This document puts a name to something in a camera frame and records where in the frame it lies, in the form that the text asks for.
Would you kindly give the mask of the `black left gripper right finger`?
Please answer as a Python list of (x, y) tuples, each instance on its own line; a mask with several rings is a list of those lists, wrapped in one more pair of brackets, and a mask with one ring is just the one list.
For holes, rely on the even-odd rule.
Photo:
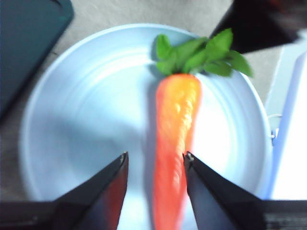
[(191, 152), (184, 155), (187, 193), (200, 230), (305, 230), (305, 200), (260, 199)]

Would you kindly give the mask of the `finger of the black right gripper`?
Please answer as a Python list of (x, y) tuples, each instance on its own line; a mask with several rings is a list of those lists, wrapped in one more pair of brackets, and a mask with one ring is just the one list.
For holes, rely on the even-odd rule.
[(293, 43), (299, 39), (300, 1), (235, 0), (210, 37), (230, 28), (231, 48), (249, 53)]

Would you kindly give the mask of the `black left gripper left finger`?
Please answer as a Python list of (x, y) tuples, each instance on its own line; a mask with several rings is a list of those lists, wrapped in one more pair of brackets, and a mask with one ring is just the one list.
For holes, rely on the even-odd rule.
[(53, 201), (1, 202), (2, 230), (115, 230), (128, 183), (125, 151), (89, 180)]

